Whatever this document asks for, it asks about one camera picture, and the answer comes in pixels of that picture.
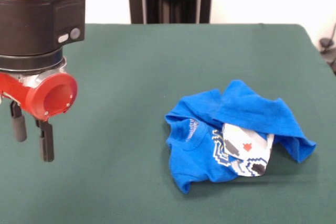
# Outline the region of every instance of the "white graphic print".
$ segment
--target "white graphic print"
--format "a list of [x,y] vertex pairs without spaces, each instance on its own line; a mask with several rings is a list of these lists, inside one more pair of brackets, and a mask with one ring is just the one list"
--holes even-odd
[[265,173],[273,134],[268,134],[265,140],[255,131],[231,124],[223,125],[222,132],[213,130],[212,134],[215,143],[213,157],[219,164],[231,166],[239,176],[253,177]]

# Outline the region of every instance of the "black cylindrical housing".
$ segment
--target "black cylindrical housing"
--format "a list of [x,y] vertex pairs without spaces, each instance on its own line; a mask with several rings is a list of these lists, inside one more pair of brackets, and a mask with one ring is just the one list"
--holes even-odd
[[0,71],[27,69],[27,60],[34,69],[54,66],[56,52],[84,36],[85,0],[0,0]]

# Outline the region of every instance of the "button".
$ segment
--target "button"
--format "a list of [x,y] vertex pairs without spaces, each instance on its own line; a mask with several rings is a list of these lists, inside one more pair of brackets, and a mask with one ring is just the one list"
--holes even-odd
[[64,41],[67,41],[69,39],[68,34],[64,34],[58,37],[58,43],[63,43]]
[[71,30],[71,33],[70,33],[70,38],[75,40],[75,39],[78,39],[80,36],[80,30],[78,28],[74,28],[73,30]]

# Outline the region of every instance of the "cable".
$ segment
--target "cable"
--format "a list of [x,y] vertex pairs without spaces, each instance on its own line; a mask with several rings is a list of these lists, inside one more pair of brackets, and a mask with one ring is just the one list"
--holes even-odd
[[335,31],[336,31],[336,23],[334,24],[334,29],[333,29],[331,37],[329,39],[329,43],[327,44],[327,46],[324,48],[324,50],[322,52],[326,52],[329,49],[329,47],[331,47],[331,45],[332,45],[332,39],[335,36]]
[[331,34],[331,37],[330,37],[330,40],[329,40],[328,47],[331,46],[332,39],[333,39],[334,36],[335,36],[335,31],[336,31],[336,23],[334,24],[334,29],[333,29],[333,31],[332,31],[332,34]]

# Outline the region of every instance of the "printed logo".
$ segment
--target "printed logo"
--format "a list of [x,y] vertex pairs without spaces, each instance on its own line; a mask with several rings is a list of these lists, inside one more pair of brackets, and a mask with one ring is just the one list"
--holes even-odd
[[196,129],[198,127],[198,122],[195,121],[194,119],[190,119],[190,123],[189,123],[189,135],[188,135],[188,138],[187,138],[187,142],[193,137]]

